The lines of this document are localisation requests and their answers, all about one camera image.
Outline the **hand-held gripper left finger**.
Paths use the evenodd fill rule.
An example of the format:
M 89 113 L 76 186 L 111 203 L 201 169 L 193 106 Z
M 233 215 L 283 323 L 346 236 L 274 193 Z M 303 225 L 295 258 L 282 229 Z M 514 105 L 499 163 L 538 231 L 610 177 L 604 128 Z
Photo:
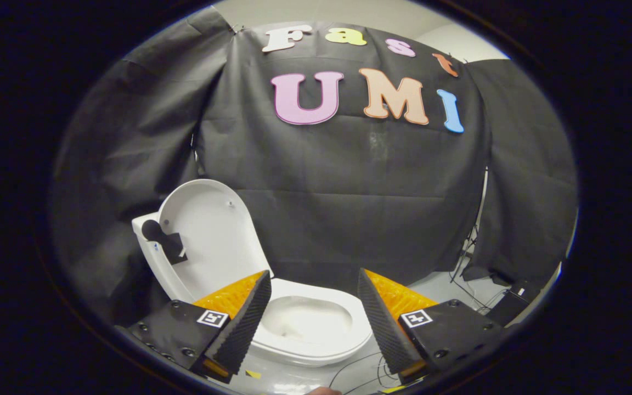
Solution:
M 171 300 L 125 338 L 183 370 L 228 384 L 238 375 L 272 294 L 268 270 L 193 303 Z

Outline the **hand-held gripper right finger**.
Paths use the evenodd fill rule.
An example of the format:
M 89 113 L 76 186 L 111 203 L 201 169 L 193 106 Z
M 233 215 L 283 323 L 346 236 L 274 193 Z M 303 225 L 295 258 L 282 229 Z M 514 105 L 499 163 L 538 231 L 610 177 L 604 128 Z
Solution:
M 506 336 L 504 325 L 456 298 L 435 302 L 366 268 L 358 298 L 390 373 L 404 385 L 477 362 Z

